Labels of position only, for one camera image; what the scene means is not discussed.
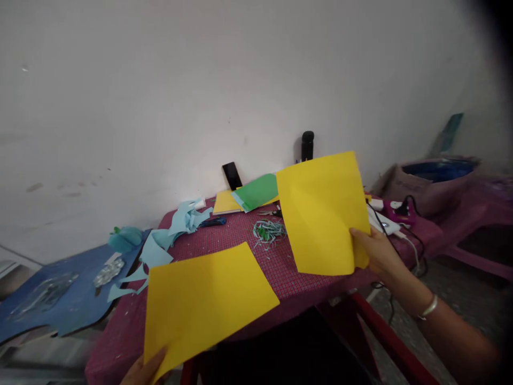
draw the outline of yellow notebook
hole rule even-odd
[[[354,152],[299,163],[276,174],[283,220],[300,273],[352,274],[369,258],[351,227],[370,234]]]
[[[266,206],[271,204],[272,202],[277,201],[279,198],[275,197],[270,201],[266,202],[262,206]],[[217,193],[214,204],[214,212],[212,215],[223,215],[223,214],[231,214],[234,212],[244,211],[242,207],[235,202],[235,199],[231,195],[230,190],[221,191]]]
[[[144,362],[162,347],[163,374],[279,305],[246,242],[150,270]]]

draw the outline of blue craft board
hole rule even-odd
[[[63,336],[98,322],[111,308],[112,303],[107,302],[111,286],[127,276],[149,233],[150,231],[146,230],[143,233],[143,242],[131,252],[121,256],[125,261],[123,269],[116,278],[102,286],[97,297],[95,297],[96,288],[92,282],[98,272],[105,267],[108,258],[114,254],[109,245],[43,266],[0,304],[0,345],[39,326],[51,325],[58,330],[59,336]],[[69,272],[78,273],[79,277],[51,309],[39,313],[31,312],[19,321],[9,319],[11,312],[41,282]]]

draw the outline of red checkered tablecloth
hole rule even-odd
[[[213,204],[211,200],[207,201],[207,207],[212,207]],[[206,227],[194,234],[184,234],[169,249],[175,261],[180,261],[228,249],[243,242],[250,245],[258,264],[278,296],[280,305],[233,334],[228,340],[240,340],[263,333],[311,306],[377,280],[368,269],[357,269],[349,276],[298,273],[287,237],[277,241],[276,246],[268,251],[265,246],[254,247],[254,223],[262,218],[279,220],[277,217],[257,215],[258,211],[224,215],[227,219],[224,226]],[[173,214],[174,211],[163,217],[159,229],[171,226]],[[442,235],[438,226],[422,218],[418,219],[413,231],[426,245],[428,254],[430,243]],[[411,246],[397,238],[393,242],[405,263],[413,266],[415,257]],[[142,281],[132,282],[128,287],[138,289],[141,284]],[[146,298],[147,289],[138,296],[128,295],[119,300],[114,315],[85,368],[89,385],[119,383],[128,368],[143,353]]]

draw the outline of pink plastic chair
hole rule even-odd
[[[513,204],[496,194],[485,183],[476,183],[463,193],[459,206],[446,219],[435,220],[444,236],[431,255],[444,254],[480,270],[513,281],[513,267],[488,260],[457,245],[478,228],[489,225],[513,225]]]

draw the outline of green folder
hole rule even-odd
[[[260,207],[278,197],[276,175],[266,174],[231,193],[244,212]]]

